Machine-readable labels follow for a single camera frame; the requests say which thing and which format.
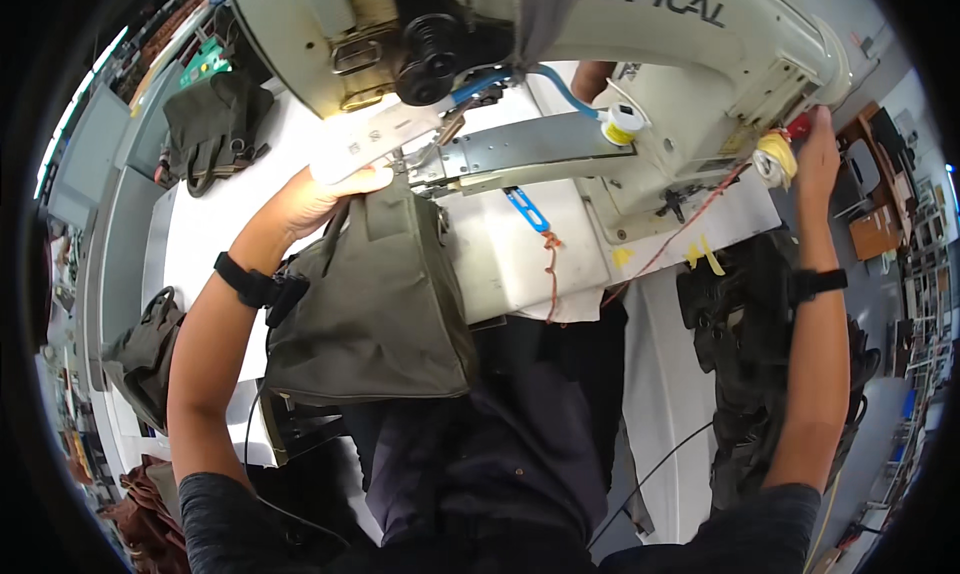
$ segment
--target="industrial sewing machine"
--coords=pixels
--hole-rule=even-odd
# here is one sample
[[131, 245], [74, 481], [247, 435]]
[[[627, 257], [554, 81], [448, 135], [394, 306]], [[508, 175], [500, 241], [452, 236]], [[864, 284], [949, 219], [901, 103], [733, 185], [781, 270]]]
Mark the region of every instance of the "industrial sewing machine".
[[[574, 178], [612, 244], [676, 228], [763, 133], [851, 85], [834, 32], [789, 0], [232, 1], [264, 62], [320, 117], [398, 94], [406, 111], [380, 126], [409, 133], [361, 140], [382, 140], [379, 155], [396, 149], [394, 166], [419, 190], [470, 195]], [[586, 59], [627, 64], [617, 86], [630, 99], [612, 109], [642, 126], [625, 143], [572, 97], [590, 117], [454, 138], [462, 112], [495, 100], [498, 84], [542, 71], [541, 61]], [[398, 149], [431, 129], [427, 148]]]

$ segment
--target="blue scissors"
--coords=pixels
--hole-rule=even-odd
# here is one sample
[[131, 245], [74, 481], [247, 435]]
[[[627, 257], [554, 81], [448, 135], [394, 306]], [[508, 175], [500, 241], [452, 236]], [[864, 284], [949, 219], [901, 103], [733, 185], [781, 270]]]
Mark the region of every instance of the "blue scissors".
[[503, 193], [510, 200], [510, 203], [513, 204], [513, 207], [516, 207], [516, 210], [520, 212], [524, 220], [530, 222], [530, 225], [534, 227], [535, 231], [546, 232], [550, 229], [550, 222], [546, 220], [533, 202], [527, 198], [520, 187], [507, 187], [503, 189]]

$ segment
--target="olive green bag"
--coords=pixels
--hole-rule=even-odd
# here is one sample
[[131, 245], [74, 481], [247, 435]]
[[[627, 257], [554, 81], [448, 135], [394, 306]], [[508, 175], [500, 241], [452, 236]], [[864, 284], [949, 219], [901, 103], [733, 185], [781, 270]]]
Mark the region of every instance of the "olive green bag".
[[317, 406], [470, 389], [477, 358], [440, 208], [404, 178], [352, 197], [289, 262], [310, 288], [270, 331], [266, 388]]

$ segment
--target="orange thread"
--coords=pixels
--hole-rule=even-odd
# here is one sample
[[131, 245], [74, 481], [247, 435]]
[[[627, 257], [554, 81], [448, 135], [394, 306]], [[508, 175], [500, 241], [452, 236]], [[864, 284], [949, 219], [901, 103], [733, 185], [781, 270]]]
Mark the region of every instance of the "orange thread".
[[686, 230], [688, 227], [690, 227], [690, 224], [693, 223], [694, 221], [696, 221], [697, 218], [699, 218], [699, 217], [702, 215], [702, 213], [707, 210], [707, 207], [710, 207], [710, 206], [711, 206], [711, 203], [714, 202], [714, 199], [715, 199], [717, 196], [720, 196], [721, 193], [723, 193], [724, 191], [726, 191], [727, 186], [729, 186], [731, 183], [734, 182], [734, 178], [736, 178], [738, 175], [740, 175], [740, 172], [743, 172], [744, 170], [746, 170], [746, 169], [747, 169], [747, 166], [749, 166], [749, 165], [750, 165], [750, 163], [747, 162], [747, 163], [740, 164], [740, 165], [737, 166], [736, 168], [733, 168], [733, 171], [730, 172], [729, 175], [728, 175], [726, 178], [724, 178], [724, 181], [720, 183], [720, 186], [718, 186], [716, 189], [714, 189], [714, 191], [713, 191], [712, 193], [710, 193], [710, 195], [706, 198], [706, 201], [703, 202], [703, 205], [700, 207], [700, 209], [697, 210], [697, 213], [693, 214], [693, 217], [690, 218], [689, 220], [687, 220], [686, 223], [679, 228], [679, 230], [677, 230], [677, 231], [674, 232], [672, 235], [670, 235], [670, 238], [668, 238], [668, 239], [666, 240], [666, 242], [663, 243], [663, 246], [661, 246], [661, 247], [657, 250], [657, 252], [654, 253], [654, 256], [650, 258], [650, 261], [647, 262], [647, 265], [644, 266], [643, 268], [641, 268], [640, 271], [638, 271], [636, 274], [634, 274], [634, 275], [633, 275], [633, 278], [631, 278], [630, 280], [627, 280], [626, 282], [620, 284], [620, 288], [618, 288], [613, 294], [611, 294], [609, 297], [607, 297], [607, 298], [606, 298], [606, 301], [604, 301], [603, 303], [600, 304], [600, 307], [601, 307], [601, 308], [606, 307], [607, 304], [609, 304], [611, 301], [613, 301], [615, 298], [618, 297], [618, 295], [620, 294], [620, 292], [623, 292], [624, 289], [626, 289], [628, 286], [630, 286], [630, 282], [632, 282], [633, 280], [636, 280], [636, 279], [640, 278], [640, 277], [643, 275], [643, 273], [647, 270], [647, 268], [650, 268], [650, 266], [653, 266], [653, 265], [654, 265], [654, 261], [656, 261], [657, 258], [658, 258], [660, 255], [663, 255], [663, 254], [664, 254], [664, 251], [666, 251], [667, 245], [670, 244], [670, 242], [673, 241], [675, 238], [677, 238], [677, 237], [680, 235], [680, 232], [682, 232], [682, 231]]
[[553, 278], [553, 291], [550, 292], [550, 313], [546, 316], [546, 323], [553, 323], [553, 314], [557, 311], [557, 272], [554, 271], [554, 268], [557, 265], [557, 247], [560, 246], [560, 239], [557, 238], [557, 235], [549, 230], [540, 232], [540, 235], [546, 239], [546, 243], [543, 244], [543, 248], [550, 251], [550, 267], [546, 268], [546, 271]]

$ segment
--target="wrist strap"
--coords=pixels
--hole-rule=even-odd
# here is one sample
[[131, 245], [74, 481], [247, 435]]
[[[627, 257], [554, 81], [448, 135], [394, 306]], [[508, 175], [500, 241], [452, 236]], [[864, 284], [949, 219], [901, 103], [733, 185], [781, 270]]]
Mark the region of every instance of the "wrist strap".
[[246, 271], [238, 266], [226, 251], [217, 256], [213, 268], [220, 274], [223, 281], [237, 292], [240, 302], [244, 305], [260, 309], [273, 303], [278, 288], [277, 283], [270, 276], [255, 269]]
[[799, 305], [821, 292], [839, 291], [846, 289], [847, 285], [847, 271], [843, 268], [831, 271], [801, 269], [790, 277], [790, 303]]

